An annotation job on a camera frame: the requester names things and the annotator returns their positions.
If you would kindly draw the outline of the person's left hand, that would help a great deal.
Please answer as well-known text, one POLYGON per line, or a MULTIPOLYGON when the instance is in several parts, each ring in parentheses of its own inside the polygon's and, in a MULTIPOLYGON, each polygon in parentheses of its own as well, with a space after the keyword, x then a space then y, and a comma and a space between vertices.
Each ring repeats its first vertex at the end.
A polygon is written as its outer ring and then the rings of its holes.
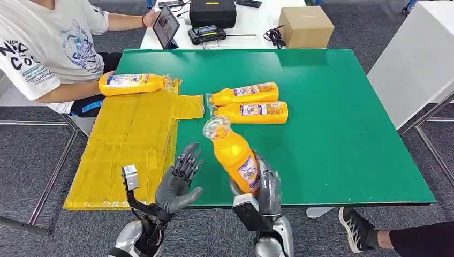
POLYGON ((146 14, 144 14, 142 16, 143 27, 147 27, 147 28, 153 27, 153 25, 156 22, 159 15, 160 15, 160 11, 149 10, 146 14))

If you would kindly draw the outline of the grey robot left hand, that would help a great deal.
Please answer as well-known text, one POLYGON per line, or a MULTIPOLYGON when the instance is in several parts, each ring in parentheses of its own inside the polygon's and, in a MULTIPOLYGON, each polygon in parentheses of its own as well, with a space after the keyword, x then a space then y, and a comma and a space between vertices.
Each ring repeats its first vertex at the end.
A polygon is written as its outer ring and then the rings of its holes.
POLYGON ((190 143, 166 171, 155 194, 155 203, 164 212, 175 214, 202 194, 200 186, 190 190, 193 177, 203 163, 198 160, 200 154, 199 144, 190 143))

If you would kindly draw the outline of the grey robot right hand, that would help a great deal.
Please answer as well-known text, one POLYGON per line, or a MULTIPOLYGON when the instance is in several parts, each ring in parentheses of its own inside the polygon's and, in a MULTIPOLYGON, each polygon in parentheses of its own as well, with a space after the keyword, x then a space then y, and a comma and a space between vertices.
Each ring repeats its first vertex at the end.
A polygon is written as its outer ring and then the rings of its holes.
POLYGON ((266 226, 274 226, 282 219, 281 179, 262 156, 256 151, 253 154, 258 162, 258 195, 244 193, 230 179, 229 186, 234 195, 232 209, 247 227, 264 229, 266 226))

